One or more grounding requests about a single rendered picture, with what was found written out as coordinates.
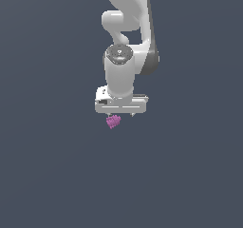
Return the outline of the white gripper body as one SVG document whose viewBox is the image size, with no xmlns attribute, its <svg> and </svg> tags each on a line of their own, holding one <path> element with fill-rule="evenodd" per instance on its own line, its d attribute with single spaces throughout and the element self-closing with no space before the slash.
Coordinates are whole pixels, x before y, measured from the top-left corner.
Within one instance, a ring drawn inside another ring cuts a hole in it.
<svg viewBox="0 0 243 228">
<path fill-rule="evenodd" d="M 137 114 L 146 111 L 146 104 L 149 97 L 145 94 L 134 94 L 127 100 L 110 96 L 107 86 L 100 86 L 96 91 L 95 110 L 97 113 L 117 114 L 128 113 Z"/>
</svg>

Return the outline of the small purple ridged object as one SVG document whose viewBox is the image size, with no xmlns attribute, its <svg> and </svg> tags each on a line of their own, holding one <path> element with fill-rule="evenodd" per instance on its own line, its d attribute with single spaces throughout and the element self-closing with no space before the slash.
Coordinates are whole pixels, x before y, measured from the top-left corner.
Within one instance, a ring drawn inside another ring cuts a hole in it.
<svg viewBox="0 0 243 228">
<path fill-rule="evenodd" d="M 117 115 L 112 115 L 111 117 L 106 118 L 106 123 L 110 129 L 114 128 L 115 126 L 120 124 L 121 117 Z"/>
</svg>

